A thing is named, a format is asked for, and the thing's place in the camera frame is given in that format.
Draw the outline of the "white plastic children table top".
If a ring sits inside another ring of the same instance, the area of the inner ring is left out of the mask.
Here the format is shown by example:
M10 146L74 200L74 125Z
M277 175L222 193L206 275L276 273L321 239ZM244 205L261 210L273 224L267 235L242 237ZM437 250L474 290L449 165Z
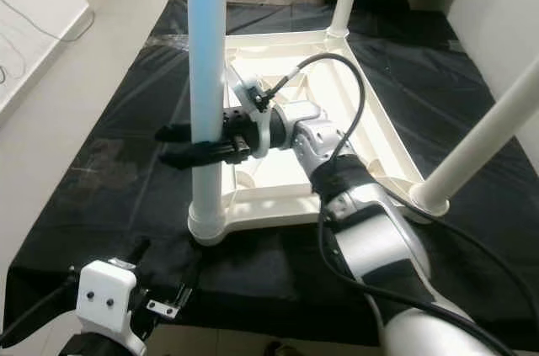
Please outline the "white plastic children table top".
M423 182L408 149L371 80L361 70L345 38L326 30L259 35L228 35L224 50L234 50L232 64L261 83L269 109L272 146L265 157L221 164L223 233L312 224L319 198L307 173L328 159L341 135L345 151L394 194L408 195ZM226 97L223 111L240 110L238 98Z

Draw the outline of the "black tablecloth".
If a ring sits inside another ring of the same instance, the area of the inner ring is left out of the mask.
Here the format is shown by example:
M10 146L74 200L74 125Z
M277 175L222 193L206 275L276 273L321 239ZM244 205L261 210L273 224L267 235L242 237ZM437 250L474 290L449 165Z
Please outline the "black tablecloth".
M8 268L4 313L15 317L94 259L126 255L139 238L139 263L151 290L176 290L192 259L199 288L178 324L286 339L377 346L369 303L328 274L315 248L315 226L228 234L195 249L186 229L191 174L162 167L159 126L189 118L188 52L148 45L185 35L188 3L170 0L142 37L143 46ZM231 35L327 28L326 6L229 3ZM353 11L348 45L369 76L408 153L426 176L495 103L436 11ZM125 142L123 161L138 179L119 189L77 186L96 138ZM539 300L539 176L519 143L504 146L458 194L444 216L492 248ZM434 286L485 330L519 351L539 352L539 329L520 288L488 255L441 226L417 226L434 267Z

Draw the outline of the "clear plastic film piece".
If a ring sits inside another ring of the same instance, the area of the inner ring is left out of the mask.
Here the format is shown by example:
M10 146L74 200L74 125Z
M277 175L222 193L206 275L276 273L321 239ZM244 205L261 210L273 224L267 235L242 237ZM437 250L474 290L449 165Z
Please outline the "clear plastic film piece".
M164 47L172 47L174 49L188 50L189 36L188 35L158 35L152 41L147 42L148 45L164 45Z

